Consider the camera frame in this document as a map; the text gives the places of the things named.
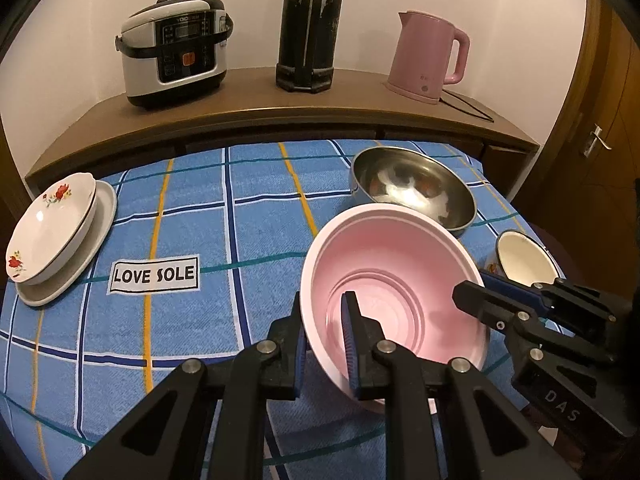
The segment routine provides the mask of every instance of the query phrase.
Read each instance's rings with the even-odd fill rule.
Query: thermos handle
[[[453,85],[462,81],[462,77],[465,75],[466,58],[469,55],[470,40],[468,35],[457,28],[453,33],[453,40],[457,40],[460,45],[458,49],[458,59],[456,60],[456,70],[454,73],[444,78],[445,85]]]

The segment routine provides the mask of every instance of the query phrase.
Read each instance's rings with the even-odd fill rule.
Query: tablecloth
[[[79,280],[46,309],[25,306],[13,283],[4,295],[0,413],[37,471],[61,479],[183,359],[228,358],[288,315],[313,235],[352,205],[351,158],[376,143],[426,153],[466,182],[478,215],[460,241],[478,266],[504,230],[537,239],[482,165],[447,144],[248,144],[111,175],[116,219]],[[199,291],[106,294],[115,260],[184,254],[200,255]],[[526,405],[496,331],[484,373]],[[344,396],[310,356],[301,399],[268,404],[264,455],[265,478],[383,479],[383,417]]]

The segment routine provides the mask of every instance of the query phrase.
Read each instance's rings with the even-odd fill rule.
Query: orange button
[[[182,64],[184,66],[192,65],[196,62],[196,53],[195,52],[187,52],[186,54],[182,54]]]

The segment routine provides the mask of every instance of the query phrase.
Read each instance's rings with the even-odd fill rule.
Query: black cable
[[[462,97],[455,95],[453,92],[449,92],[448,90],[445,90],[444,88],[442,89],[442,91],[445,94],[448,94],[452,97],[455,97],[456,99],[460,99],[465,105],[472,107],[476,112],[481,113],[482,116],[476,115],[476,114],[472,114],[470,112],[467,112],[466,110],[463,110],[462,108],[458,108],[456,105],[452,105],[451,103],[447,103],[442,97],[440,98],[440,102],[446,104],[447,106],[450,106],[451,108],[462,112],[463,114],[467,114],[470,115],[472,117],[475,117],[476,119],[482,119],[483,121],[489,121],[491,123],[494,122],[494,118],[491,117],[491,115],[483,112],[482,110],[479,110],[478,108],[476,108],[475,106],[473,106],[469,101],[465,101]]]

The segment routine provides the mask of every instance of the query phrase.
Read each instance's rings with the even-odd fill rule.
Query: pink electric kettle
[[[402,32],[389,79],[390,90],[425,103],[437,103],[442,85],[465,75],[469,37],[447,20],[417,10],[400,12]],[[460,44],[456,70],[447,76],[453,42]]]

